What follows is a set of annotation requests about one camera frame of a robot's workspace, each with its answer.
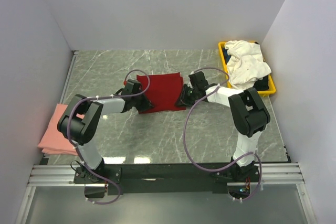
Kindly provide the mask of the red t shirt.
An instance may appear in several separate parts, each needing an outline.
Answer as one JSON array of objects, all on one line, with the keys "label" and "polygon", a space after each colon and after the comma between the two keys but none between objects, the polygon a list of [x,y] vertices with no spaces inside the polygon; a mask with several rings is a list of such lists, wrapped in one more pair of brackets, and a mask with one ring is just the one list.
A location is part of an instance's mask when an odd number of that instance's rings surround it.
[{"label": "red t shirt", "polygon": [[140,112],[140,114],[155,113],[161,111],[183,111],[186,107],[177,107],[182,87],[184,84],[180,72],[169,74],[149,75],[150,86],[144,95],[153,104],[153,108]]}]

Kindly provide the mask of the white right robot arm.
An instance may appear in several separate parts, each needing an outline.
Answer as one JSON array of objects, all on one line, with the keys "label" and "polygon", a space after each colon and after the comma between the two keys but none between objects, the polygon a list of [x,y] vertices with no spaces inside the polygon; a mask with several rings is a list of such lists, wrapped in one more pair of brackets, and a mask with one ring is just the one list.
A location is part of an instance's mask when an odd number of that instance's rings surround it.
[{"label": "white right robot arm", "polygon": [[[183,146],[187,157],[197,168],[207,172],[221,172],[230,169],[235,181],[241,182],[249,175],[256,158],[258,140],[262,131],[270,123],[270,114],[255,88],[246,90],[230,89],[221,84],[209,84],[202,71],[192,72],[190,83],[183,85],[178,105],[189,107],[190,110],[183,127]],[[208,169],[197,164],[189,154],[186,146],[186,127],[193,110],[202,101],[216,103],[230,108],[234,126],[238,131],[238,140],[232,161],[225,167]]]}]

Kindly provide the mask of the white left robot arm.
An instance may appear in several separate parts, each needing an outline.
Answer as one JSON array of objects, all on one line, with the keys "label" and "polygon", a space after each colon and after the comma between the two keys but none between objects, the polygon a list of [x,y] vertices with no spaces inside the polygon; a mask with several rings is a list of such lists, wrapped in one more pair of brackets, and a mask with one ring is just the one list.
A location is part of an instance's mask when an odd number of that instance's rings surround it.
[{"label": "white left robot arm", "polygon": [[104,159],[93,142],[100,118],[112,113],[126,113],[132,108],[139,112],[154,108],[144,94],[148,88],[137,80],[129,79],[116,94],[101,99],[78,94],[67,106],[57,123],[57,130],[75,148],[91,182],[99,183],[105,176]]}]

